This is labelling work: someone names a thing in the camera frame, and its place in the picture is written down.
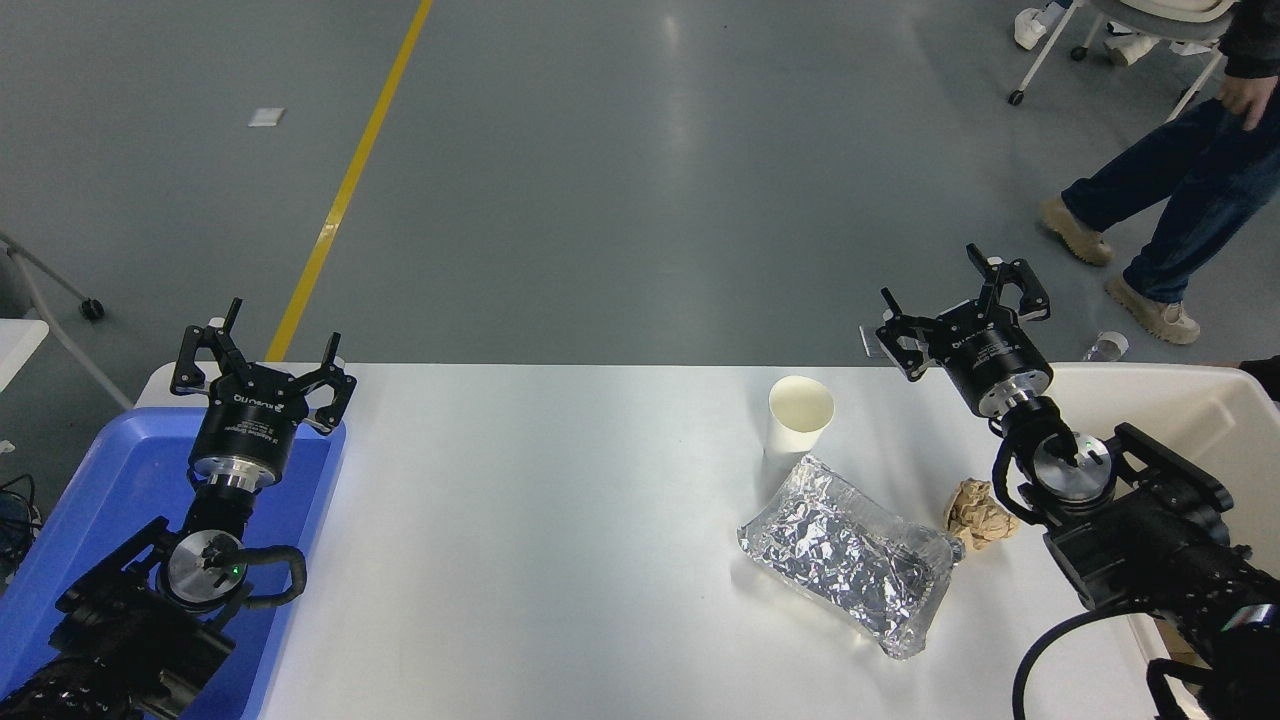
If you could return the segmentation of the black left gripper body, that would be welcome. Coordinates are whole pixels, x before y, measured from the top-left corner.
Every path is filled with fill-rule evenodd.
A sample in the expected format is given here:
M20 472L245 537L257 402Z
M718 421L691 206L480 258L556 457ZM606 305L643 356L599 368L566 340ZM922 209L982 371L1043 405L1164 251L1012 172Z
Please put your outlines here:
M227 372L212 382L210 405L189 455L192 473L212 473L214 465L238 459L264 473L283 473L302 416L305 401L288 395L289 373L250 365L244 380Z

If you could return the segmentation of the person's hand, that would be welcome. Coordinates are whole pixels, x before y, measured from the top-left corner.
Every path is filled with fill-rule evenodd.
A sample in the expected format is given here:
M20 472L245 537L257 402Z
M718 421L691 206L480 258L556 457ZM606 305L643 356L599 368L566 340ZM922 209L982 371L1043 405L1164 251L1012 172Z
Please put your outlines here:
M1226 74L1215 99L1225 111L1240 119L1244 131L1253 131L1261 123L1276 87L1276 76L1245 78Z

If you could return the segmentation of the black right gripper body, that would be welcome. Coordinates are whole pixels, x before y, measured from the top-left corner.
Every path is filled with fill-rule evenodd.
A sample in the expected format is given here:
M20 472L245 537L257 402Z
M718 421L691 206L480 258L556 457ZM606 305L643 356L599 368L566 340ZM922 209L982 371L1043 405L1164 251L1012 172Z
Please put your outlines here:
M970 300L938 316L943 338L933 357L973 413L1006 413L1044 395L1053 372L1020 325L1018 313Z

